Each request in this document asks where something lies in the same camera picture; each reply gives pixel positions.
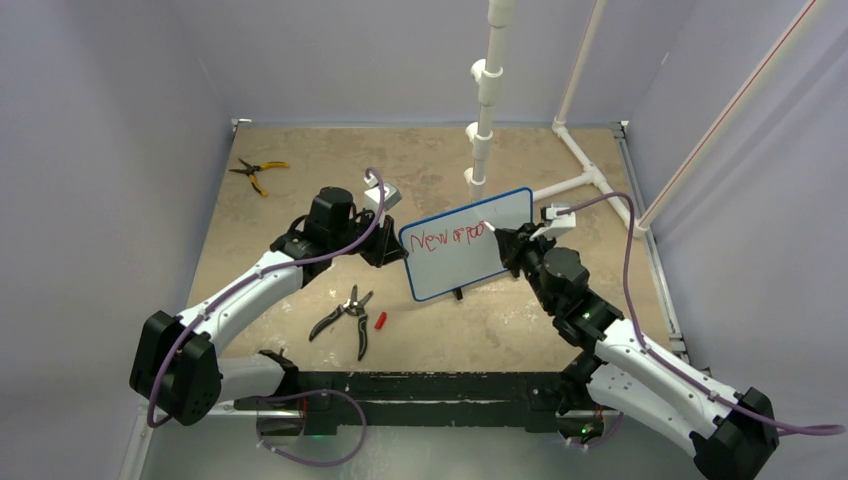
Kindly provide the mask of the blue framed whiteboard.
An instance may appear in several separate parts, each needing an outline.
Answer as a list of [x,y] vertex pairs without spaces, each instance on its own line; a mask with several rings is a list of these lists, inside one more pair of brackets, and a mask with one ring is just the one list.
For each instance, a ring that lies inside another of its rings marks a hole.
[[501,274],[496,228],[515,229],[533,219],[533,192],[517,188],[402,227],[401,245],[411,295],[417,302]]

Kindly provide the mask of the red marker cap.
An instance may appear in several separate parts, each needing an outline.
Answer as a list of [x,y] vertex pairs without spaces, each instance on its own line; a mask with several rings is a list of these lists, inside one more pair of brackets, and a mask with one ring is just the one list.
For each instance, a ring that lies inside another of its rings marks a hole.
[[376,330],[380,330],[380,329],[382,329],[382,328],[383,328],[383,326],[384,326],[384,324],[385,324],[385,322],[386,322],[386,320],[387,320],[387,313],[386,313],[386,312],[382,312],[382,313],[379,315],[379,317],[378,317],[378,319],[377,319],[377,321],[376,321],[376,323],[375,323],[375,325],[374,325],[374,328],[375,328]]

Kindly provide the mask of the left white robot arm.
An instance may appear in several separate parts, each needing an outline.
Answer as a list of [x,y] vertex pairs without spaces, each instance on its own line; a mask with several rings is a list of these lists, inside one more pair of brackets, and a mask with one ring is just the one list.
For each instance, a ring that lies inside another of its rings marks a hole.
[[358,209],[352,194],[324,187],[307,214],[245,273],[212,297],[177,315],[163,311],[143,324],[130,372],[130,387],[148,401],[147,423],[184,426],[201,420],[222,401],[260,396],[284,409],[297,399],[296,367],[281,355],[261,352],[224,361],[221,353],[249,325],[326,271],[335,257],[358,255],[380,268],[407,257],[387,210],[401,199],[391,185],[373,186]]

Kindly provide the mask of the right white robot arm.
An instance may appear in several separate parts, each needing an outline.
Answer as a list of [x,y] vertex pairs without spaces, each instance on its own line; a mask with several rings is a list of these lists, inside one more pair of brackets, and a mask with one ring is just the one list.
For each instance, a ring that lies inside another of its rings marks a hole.
[[526,223],[494,231],[502,265],[529,283],[552,325],[581,354],[563,372],[561,407],[591,401],[684,450],[707,479],[753,479],[779,445],[770,398],[693,368],[596,294],[577,251]]

